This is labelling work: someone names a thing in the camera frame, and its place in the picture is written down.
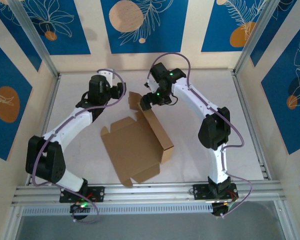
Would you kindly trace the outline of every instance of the robotic arm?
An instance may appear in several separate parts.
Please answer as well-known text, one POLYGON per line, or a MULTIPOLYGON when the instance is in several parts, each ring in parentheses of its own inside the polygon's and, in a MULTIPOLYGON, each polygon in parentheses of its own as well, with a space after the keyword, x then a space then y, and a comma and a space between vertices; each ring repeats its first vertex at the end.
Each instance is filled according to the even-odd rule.
POLYGON ((87 195, 88 181, 67 170, 64 151, 68 144, 85 127, 92 124, 105 108, 91 109, 78 116, 77 113, 87 108, 105 106, 110 99, 119 99, 122 94, 125 94, 122 83, 118 83, 117 86, 110 85, 112 77, 112 74, 105 74, 102 71, 100 74, 92 76, 89 81, 89 90, 83 94, 81 101, 76 104, 71 115, 42 137, 33 136, 29 140, 25 167, 27 173, 32 174, 40 149, 53 135, 39 159, 35 175, 50 183, 58 184, 73 192, 80 193, 83 196, 87 195), (65 124, 70 117, 73 117, 73 119, 65 124))
POLYGON ((187 85, 185 73, 176 68, 168 71, 162 63, 154 65, 150 70, 153 79, 148 79, 145 86, 151 90, 144 95, 140 101, 142 109, 149 110, 152 105, 171 104, 170 95, 185 101, 202 121, 198 138, 201 144, 207 148, 210 159, 210 170, 208 176, 208 186, 214 199, 224 196, 231 185, 230 177, 225 173, 222 166, 221 151, 228 142, 230 126, 225 123, 210 107, 223 115, 230 121, 230 112, 226 107, 218 108, 215 104, 206 99, 199 91, 196 91, 208 104, 206 106, 187 85))

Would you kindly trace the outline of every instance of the aluminum frame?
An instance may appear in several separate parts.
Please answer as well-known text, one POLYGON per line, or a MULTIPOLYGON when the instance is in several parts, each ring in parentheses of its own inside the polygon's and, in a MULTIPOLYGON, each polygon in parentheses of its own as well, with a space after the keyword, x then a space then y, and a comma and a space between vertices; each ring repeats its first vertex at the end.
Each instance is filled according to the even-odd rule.
MULTIPOLYGON (((29 24, 29 19, 25 15, 24 9, 22 9, 22 7, 20 8, 21 4, 17 0, 7 1, 11 7, 12 12, 16 15, 17 20, 21 23, 22 28, 31 40, 32 44, 35 46, 35 49, 40 54, 41 58, 46 62, 52 74, 58 76, 56 67, 51 61, 47 49, 43 45, 34 27, 29 24)), ((232 72, 232 76, 255 147, 255 151, 258 156, 260 167, 262 169, 262 172, 264 173, 265 178, 265 180, 252 181, 254 191, 248 198, 248 201, 274 201, 285 237, 287 239, 298 240, 300 239, 300 236, 298 236, 297 226, 295 225, 295 222, 290 215, 290 210, 287 205, 286 197, 284 195, 281 183, 279 181, 271 180, 273 179, 273 175, 271 174, 271 171, 269 171, 266 157, 262 148, 262 143, 257 138, 256 129, 254 128, 254 123, 250 117, 249 106, 245 101, 245 95, 242 91, 240 80, 237 79, 237 74, 240 71, 240 68, 248 59, 248 56, 250 55, 256 42, 258 41, 260 35, 262 34, 272 15, 273 10, 278 5, 279 1, 280 0, 268 1, 265 11, 262 12, 259 18, 258 25, 249 38, 246 47, 244 47, 242 51, 239 61, 236 64, 234 71, 232 72)), ((44 133, 47 129, 59 83, 60 79, 58 78, 53 88, 46 118, 42 128, 42 133, 44 133)), ((29 174, 26 185, 29 185, 30 181, 31 176, 29 174)), ((241 181, 235 183, 237 184, 239 193, 238 201, 241 201, 248 194, 250 186, 247 183, 241 181)), ((126 188, 121 184, 106 184, 103 185, 105 186, 104 202, 99 204, 102 206, 116 206, 117 208, 118 206, 127 206, 129 204, 208 204, 213 201, 195 201, 194 194, 191 191, 193 184, 198 184, 198 182, 153 184, 144 183, 135 184, 132 188, 126 188)), ((24 212, 24 209, 28 206, 32 206, 33 208, 39 208, 42 206, 69 206, 69 204, 59 203, 59 196, 60 190, 54 186, 44 186, 40 188, 36 188, 34 186, 17 187, 11 208, 9 210, 6 229, 1 239, 14 240, 16 238, 19 224, 21 222, 21 216, 24 212)))

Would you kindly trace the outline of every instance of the unfolded cardboard box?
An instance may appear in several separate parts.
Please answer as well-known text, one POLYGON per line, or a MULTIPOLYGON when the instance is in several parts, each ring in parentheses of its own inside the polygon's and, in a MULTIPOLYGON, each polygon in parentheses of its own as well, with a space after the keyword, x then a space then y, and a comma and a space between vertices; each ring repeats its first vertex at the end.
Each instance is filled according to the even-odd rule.
POLYGON ((130 109, 136 120, 125 117, 101 130, 101 138, 120 182, 132 187, 131 179, 142 183, 160 173, 160 164, 167 162, 174 145, 152 110, 143 111, 141 95, 129 92, 130 109))

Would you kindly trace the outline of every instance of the enclosure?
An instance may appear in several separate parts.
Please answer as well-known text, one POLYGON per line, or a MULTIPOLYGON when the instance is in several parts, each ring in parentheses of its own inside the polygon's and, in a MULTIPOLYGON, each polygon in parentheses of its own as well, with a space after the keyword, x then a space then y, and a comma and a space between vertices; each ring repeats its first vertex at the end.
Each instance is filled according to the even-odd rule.
MULTIPOLYGON (((231 129, 227 145, 240 140, 231 129)), ((300 239, 300 0, 0 0, 0 239, 82 237, 300 239), (145 182, 123 186, 102 140, 103 127, 136 118, 129 92, 149 92, 163 53, 186 56, 190 68, 175 54, 158 62, 226 106, 244 139, 226 150, 227 171, 247 180, 231 177, 244 202, 224 217, 211 214, 218 199, 197 200, 211 162, 188 102, 152 107, 174 149, 145 182), (99 69, 115 70, 126 94, 64 151, 71 173, 104 187, 99 212, 84 213, 98 221, 81 224, 25 167, 29 139, 67 119, 99 69)))

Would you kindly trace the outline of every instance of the white wall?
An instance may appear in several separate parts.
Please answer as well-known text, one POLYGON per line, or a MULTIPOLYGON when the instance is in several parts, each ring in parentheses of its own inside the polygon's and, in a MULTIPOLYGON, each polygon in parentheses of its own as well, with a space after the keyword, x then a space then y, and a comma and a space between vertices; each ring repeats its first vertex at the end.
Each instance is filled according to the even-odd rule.
POLYGON ((44 64, 35 70, 19 45, 0 20, 0 48, 32 85, 32 92, 24 110, 19 129, 7 161, 0 159, 0 235, 11 205, 16 186, 24 185, 28 140, 40 134, 46 106, 55 80, 44 64))
MULTIPOLYGON (((201 52, 212 7, 215 0, 189 0, 181 52, 194 69, 230 68, 237 63, 241 51, 201 52)), ((104 15, 100 1, 75 0, 82 28, 91 55, 51 56, 60 72, 88 72, 100 68, 120 70, 148 70, 161 53, 111 54, 104 15)), ((167 68, 187 68, 181 57, 167 56, 167 68)))
POLYGON ((266 161, 276 179, 281 180, 294 217, 300 227, 300 150, 288 155, 270 105, 261 86, 273 64, 300 29, 300 0, 273 38, 254 68, 247 61, 239 73, 252 118, 263 143, 266 161))

